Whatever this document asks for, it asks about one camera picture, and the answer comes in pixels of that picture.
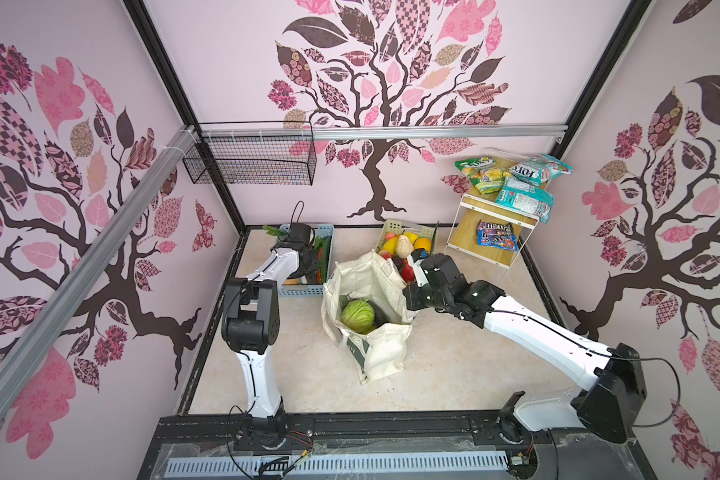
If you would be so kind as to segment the cream canvas grocery bag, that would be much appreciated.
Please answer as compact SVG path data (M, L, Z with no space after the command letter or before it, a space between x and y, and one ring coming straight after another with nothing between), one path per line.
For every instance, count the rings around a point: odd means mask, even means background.
M392 261L375 252L336 264L323 285L323 328L350 353L363 385L404 369L415 318L405 286Z

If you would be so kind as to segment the green cabbage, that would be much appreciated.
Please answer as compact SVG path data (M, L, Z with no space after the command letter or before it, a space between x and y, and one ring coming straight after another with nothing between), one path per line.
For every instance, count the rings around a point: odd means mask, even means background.
M365 335L374 330L374 312L366 299L350 301L342 310L341 323L351 331Z

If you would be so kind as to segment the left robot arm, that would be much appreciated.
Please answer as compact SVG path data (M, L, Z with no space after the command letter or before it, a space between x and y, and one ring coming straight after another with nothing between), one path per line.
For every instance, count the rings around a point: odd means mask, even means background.
M283 406L268 357L280 330L278 290L285 281L320 269L315 238L313 227L289 224L261 266L244 277L228 280L224 288L222 339L243 371L247 393L244 412L258 422L275 420Z

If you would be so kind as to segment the red strawberry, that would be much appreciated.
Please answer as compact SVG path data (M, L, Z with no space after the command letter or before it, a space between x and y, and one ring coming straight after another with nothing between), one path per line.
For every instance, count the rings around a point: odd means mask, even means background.
M402 279L408 284L415 280L414 269L407 263L402 266L400 270L400 275Z

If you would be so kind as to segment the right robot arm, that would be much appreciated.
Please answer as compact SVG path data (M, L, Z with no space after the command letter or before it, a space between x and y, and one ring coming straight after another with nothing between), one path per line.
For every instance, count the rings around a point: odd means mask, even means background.
M628 440L647 398L635 349L626 344L611 348L582 337L487 281L467 281L448 255L407 262L414 273L404 290L408 310L433 309L501 335L573 381L569 389L546 394L514 393L495 423L506 442L521 444L533 432L552 429L586 429L617 444Z

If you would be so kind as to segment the yellow lemon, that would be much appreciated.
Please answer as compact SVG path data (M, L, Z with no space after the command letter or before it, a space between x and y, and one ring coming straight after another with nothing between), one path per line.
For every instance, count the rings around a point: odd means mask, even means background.
M419 236L413 232L404 232L403 236L408 238L412 244L415 244L416 241L419 239Z

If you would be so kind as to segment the dark purple eggplant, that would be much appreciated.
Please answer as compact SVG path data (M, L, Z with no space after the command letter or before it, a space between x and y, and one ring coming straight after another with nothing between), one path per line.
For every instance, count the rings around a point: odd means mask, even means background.
M370 302L370 305L374 312L374 321L373 325L375 328L380 328L381 326L388 324L390 322L390 317L384 312L384 310L376 305L373 302Z

